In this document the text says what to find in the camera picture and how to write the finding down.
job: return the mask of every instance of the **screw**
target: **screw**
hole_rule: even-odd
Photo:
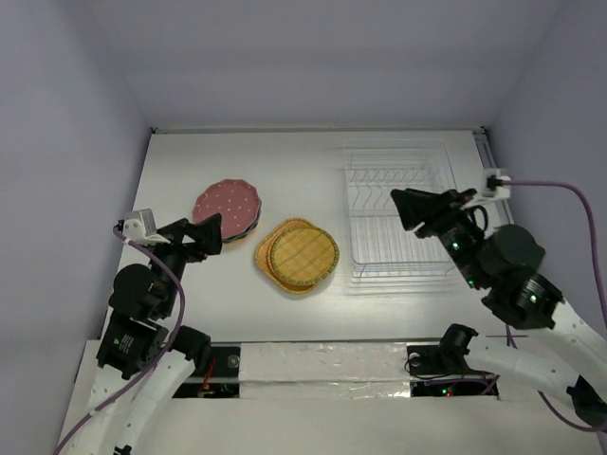
[[[417,368],[421,365],[421,356],[418,353],[412,353],[409,355],[409,365]]]
[[[230,355],[228,357],[228,368],[238,368],[240,366],[240,357],[238,355]]]

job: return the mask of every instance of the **cable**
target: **cable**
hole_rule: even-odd
[[[586,212],[586,218],[588,219],[588,228],[590,230],[590,254],[592,256],[592,267],[595,275],[595,282],[597,284],[598,291],[598,302],[600,303],[600,311],[603,315],[603,322],[605,323],[605,327],[607,327],[607,302],[605,301],[605,290],[603,288],[603,281],[600,277],[600,266],[598,265],[598,245],[597,245],[597,227],[595,225],[595,216],[593,215],[592,209],[590,208],[590,203],[588,199],[584,195],[581,190],[568,183],[563,182],[554,182],[554,181],[538,181],[538,180],[502,180],[502,185],[511,186],[511,187],[554,187],[554,188],[564,188],[566,190],[572,191],[580,200],[581,204],[584,206],[584,210]],[[514,341],[514,337],[512,336],[512,332],[510,331],[510,327],[506,325],[506,345],[512,346],[514,349],[519,349]],[[607,419],[600,424],[598,427],[582,427],[581,425],[575,424],[565,418],[553,405],[550,403],[546,395],[544,395],[541,391],[538,391],[543,402],[548,406],[548,408],[552,411],[554,415],[556,415],[561,422],[565,423],[571,428],[578,429],[579,431],[584,431],[586,433],[596,433],[602,432],[607,429]]]
[[[407,374],[409,376],[414,377],[415,379],[421,379],[423,381],[434,381],[434,379],[442,379],[443,377],[453,376],[453,374],[440,374],[438,376],[430,376],[430,377],[416,376],[415,374],[411,373],[411,371],[407,368],[408,365],[409,365],[409,360],[407,360],[405,362],[405,372],[407,372]]]
[[[179,313],[177,314],[177,321],[175,323],[175,328],[169,335],[168,341],[165,343],[165,345],[162,347],[162,349],[160,349],[156,358],[149,365],[147,365],[143,370],[141,370],[141,373],[139,373],[137,376],[135,376],[135,378],[133,378],[133,380],[131,380],[128,384],[126,384],[126,386],[124,386],[122,389],[120,389],[119,391],[114,393],[112,396],[107,398],[105,401],[103,401],[101,404],[96,406],[93,409],[93,413],[91,413],[91,412],[87,413],[65,435],[65,437],[62,439],[62,441],[57,445],[57,447],[53,451],[53,455],[59,455],[61,453],[61,451],[65,448],[65,446],[67,446],[67,443],[69,443],[69,441],[74,437],[74,435],[82,427],[84,427],[88,423],[89,420],[91,420],[91,418],[93,417],[93,414],[95,412],[100,412],[100,411],[104,410],[105,408],[107,408],[108,406],[110,406],[112,403],[116,402],[116,400],[118,400],[125,393],[127,393],[128,391],[133,389],[136,386],[136,384],[139,381],[141,381],[141,379],[143,379],[149,372],[151,372],[156,367],[156,365],[158,364],[160,359],[169,351],[169,349],[171,349],[171,346],[173,345],[173,342],[175,341],[175,338],[177,337],[177,332],[179,331],[181,322],[183,321],[183,315],[185,314],[186,295],[183,290],[183,286],[181,285],[181,282],[179,281],[179,278],[175,275],[175,273],[173,273],[173,270],[171,270],[171,268],[169,268],[168,265],[166,265],[164,262],[162,262],[154,253],[148,251],[143,246],[138,245],[135,242],[132,242],[130,240],[127,242],[126,237],[124,237],[124,235],[122,235],[122,233],[119,231],[118,226],[114,227],[114,235],[116,237],[118,237],[122,242],[133,247],[141,254],[147,256],[152,262],[156,263],[156,265],[158,265],[162,269],[162,271],[164,273],[166,273],[169,276],[169,278],[173,281],[173,283],[175,284],[175,286],[177,288],[177,292],[179,293]]]
[[[439,380],[426,379],[424,381],[424,385],[428,386],[428,385],[436,385],[436,384],[451,384],[452,386],[454,386],[455,384],[459,384],[460,382],[478,382],[480,384],[485,384],[487,386],[487,388],[484,389],[480,393],[480,395],[484,395],[493,388],[493,385],[497,382],[497,379],[499,378],[499,376],[496,376],[493,379],[493,381],[491,381],[491,383],[489,384],[489,382],[487,381],[487,376],[485,375],[485,372],[480,372],[480,374],[483,376],[483,379],[478,379],[476,377],[466,377],[468,373],[469,373],[469,371],[466,370],[464,372],[464,374],[462,374],[462,377],[460,377],[459,379],[455,379],[455,380],[453,380],[453,379],[439,379]]]
[[[483,379],[485,379],[485,384],[487,384],[487,386],[485,387],[485,389],[483,391],[481,391],[479,396],[486,395],[489,392],[492,392],[493,394],[497,395],[497,393],[493,392],[493,387],[495,387],[495,384],[497,384],[497,380],[500,378],[500,375],[497,374],[491,382],[488,382],[487,375],[485,374],[485,372],[481,372],[481,374],[483,375]]]
[[[512,187],[555,187],[564,188],[572,191],[580,200],[586,212],[588,219],[588,229],[590,231],[590,254],[592,257],[592,267],[595,276],[595,283],[598,291],[598,302],[600,303],[600,311],[603,315],[603,322],[607,327],[607,300],[605,299],[605,289],[603,281],[600,277],[600,266],[598,265],[598,245],[597,245],[597,226],[595,224],[595,216],[590,208],[590,203],[583,192],[578,187],[563,182],[553,181],[536,181],[536,180],[503,180],[503,185]]]
[[[209,366],[209,370],[207,371],[207,373],[205,374],[204,379],[202,380],[202,386],[200,386],[200,389],[198,390],[198,394],[204,392],[206,389],[209,388],[209,378],[211,378],[212,376],[212,371],[215,368],[215,363],[217,363],[217,359],[214,358],[211,361],[211,365]]]
[[[485,209],[483,206],[475,206],[475,207],[469,209],[468,217],[472,223],[474,223],[475,225],[478,225],[478,223],[476,222],[476,215],[475,215],[477,210],[480,211],[481,214],[483,215],[483,232],[487,232],[487,229],[489,228],[489,215],[487,214],[487,209]]]

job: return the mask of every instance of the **red wire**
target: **red wire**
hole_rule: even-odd
[[[216,358],[214,358],[211,361],[211,365],[209,366],[209,370],[205,374],[205,378],[202,381],[202,387],[200,388],[200,390],[198,391],[198,393],[202,393],[203,391],[205,391],[207,389],[207,382],[209,381],[209,378],[212,375],[212,369],[215,368],[215,363],[217,363],[217,359]]]

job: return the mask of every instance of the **white wall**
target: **white wall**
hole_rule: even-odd
[[[561,0],[87,0],[155,126],[478,126]]]
[[[0,2],[0,451],[47,455],[149,129],[78,0]]]
[[[568,0],[490,128],[512,178],[553,179],[582,188],[597,218],[607,277],[607,1]],[[583,209],[563,190],[516,189],[511,207],[547,250],[542,272],[605,333]]]

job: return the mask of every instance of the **clear plastic dish rack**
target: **clear plastic dish rack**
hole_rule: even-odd
[[[355,277],[447,275],[452,261],[437,239],[402,227],[393,189],[455,188],[441,140],[351,140],[343,144]]]

